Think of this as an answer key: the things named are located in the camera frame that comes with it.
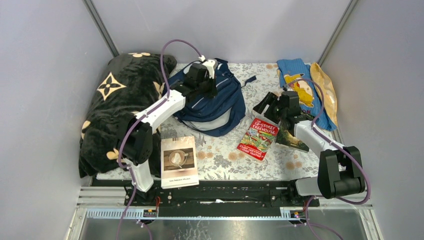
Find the navy blue student backpack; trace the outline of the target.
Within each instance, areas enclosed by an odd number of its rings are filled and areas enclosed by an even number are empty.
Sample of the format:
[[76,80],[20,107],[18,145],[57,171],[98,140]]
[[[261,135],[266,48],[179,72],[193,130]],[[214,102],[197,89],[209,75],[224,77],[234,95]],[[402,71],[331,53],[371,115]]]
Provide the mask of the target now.
[[212,137],[221,137],[245,117],[242,84],[230,71],[226,60],[216,58],[217,96],[199,95],[173,116],[187,127]]

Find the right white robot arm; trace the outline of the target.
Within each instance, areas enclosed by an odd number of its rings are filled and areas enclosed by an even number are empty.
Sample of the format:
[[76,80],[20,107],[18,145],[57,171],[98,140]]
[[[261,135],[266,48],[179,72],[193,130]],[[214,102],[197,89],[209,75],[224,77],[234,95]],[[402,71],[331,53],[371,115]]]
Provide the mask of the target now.
[[286,193],[291,205],[301,205],[307,196],[332,199],[365,191],[366,181],[361,172],[359,150],[354,146],[346,147],[325,136],[316,127],[313,117],[301,110],[297,92],[285,91],[281,96],[268,92],[253,110],[279,124],[283,130],[306,144],[319,158],[316,177],[291,182],[291,189]]

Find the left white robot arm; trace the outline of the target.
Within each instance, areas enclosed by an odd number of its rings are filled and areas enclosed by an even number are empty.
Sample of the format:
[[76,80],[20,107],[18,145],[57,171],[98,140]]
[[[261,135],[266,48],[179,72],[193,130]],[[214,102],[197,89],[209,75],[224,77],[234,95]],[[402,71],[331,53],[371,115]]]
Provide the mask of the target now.
[[116,147],[118,165],[127,169],[137,190],[136,199],[144,206],[152,204],[155,192],[149,158],[153,152],[153,131],[174,113],[199,95],[217,95],[215,59],[192,63],[179,81],[167,87],[165,96],[136,115],[127,115],[119,124]]

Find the yellow plastic bag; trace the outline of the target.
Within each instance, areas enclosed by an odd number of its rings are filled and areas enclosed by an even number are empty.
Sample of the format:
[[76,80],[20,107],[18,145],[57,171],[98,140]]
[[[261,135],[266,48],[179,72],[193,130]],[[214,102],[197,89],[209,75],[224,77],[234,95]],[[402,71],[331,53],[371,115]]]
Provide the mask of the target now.
[[336,92],[330,77],[321,69],[318,63],[310,65],[310,75],[312,80],[319,85],[324,94],[324,108],[327,116],[338,127],[337,110],[338,101]]

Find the red Treehouse storybook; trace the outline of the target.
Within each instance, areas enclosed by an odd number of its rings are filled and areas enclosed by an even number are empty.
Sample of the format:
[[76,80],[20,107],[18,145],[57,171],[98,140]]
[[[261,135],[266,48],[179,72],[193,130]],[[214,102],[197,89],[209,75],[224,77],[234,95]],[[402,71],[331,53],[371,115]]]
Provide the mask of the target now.
[[278,132],[276,125],[255,118],[236,149],[250,158],[263,161]]

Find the dark green gold book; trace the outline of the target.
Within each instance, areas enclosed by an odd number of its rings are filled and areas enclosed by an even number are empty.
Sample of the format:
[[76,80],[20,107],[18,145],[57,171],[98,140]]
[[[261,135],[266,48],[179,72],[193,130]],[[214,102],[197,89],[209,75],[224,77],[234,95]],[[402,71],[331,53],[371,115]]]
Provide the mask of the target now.
[[311,121],[314,117],[310,114],[301,114],[298,116],[285,117],[279,116],[279,132],[276,137],[276,143],[287,146],[299,151],[308,152],[309,147],[301,140],[295,137],[295,124],[301,121]]

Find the floral white table mat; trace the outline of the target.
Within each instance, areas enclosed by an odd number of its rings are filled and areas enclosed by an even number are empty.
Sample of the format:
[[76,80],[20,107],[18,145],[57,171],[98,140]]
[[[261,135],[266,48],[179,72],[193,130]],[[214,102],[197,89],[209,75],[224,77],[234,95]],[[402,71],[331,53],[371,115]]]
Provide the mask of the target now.
[[253,107],[268,92],[280,94],[282,89],[275,63],[229,63],[228,68],[241,83],[256,77],[242,88],[246,112],[240,124],[224,136],[212,137],[170,117],[161,125],[161,137],[195,138],[200,180],[294,180],[316,176],[319,159],[312,151],[300,151],[273,142],[264,159],[259,161],[237,149],[252,121],[260,117]]

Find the black floral plush blanket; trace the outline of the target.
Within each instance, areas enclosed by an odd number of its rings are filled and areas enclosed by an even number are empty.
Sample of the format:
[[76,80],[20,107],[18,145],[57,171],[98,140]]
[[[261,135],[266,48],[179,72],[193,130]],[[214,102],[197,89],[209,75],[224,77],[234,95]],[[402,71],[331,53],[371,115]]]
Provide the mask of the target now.
[[80,178],[119,167],[119,124],[162,98],[164,77],[177,65],[174,56],[165,54],[162,73],[160,57],[159,53],[123,53],[107,63],[81,127]]

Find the white coffee cover book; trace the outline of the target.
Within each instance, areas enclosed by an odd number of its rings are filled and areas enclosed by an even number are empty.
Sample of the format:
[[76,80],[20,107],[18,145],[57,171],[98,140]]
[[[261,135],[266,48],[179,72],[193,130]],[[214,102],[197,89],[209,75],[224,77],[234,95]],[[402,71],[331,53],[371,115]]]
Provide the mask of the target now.
[[161,188],[173,189],[199,184],[194,136],[161,140]]

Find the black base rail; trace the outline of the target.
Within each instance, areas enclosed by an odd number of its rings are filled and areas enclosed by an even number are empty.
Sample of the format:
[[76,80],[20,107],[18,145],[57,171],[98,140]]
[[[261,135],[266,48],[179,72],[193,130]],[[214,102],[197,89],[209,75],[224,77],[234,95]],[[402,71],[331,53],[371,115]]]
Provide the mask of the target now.
[[148,207],[145,216],[162,218],[290,218],[286,210],[303,212],[308,196],[293,181],[201,180],[198,185],[163,189],[156,180],[148,192],[135,190],[129,180],[95,180],[92,188],[117,191],[118,203]]

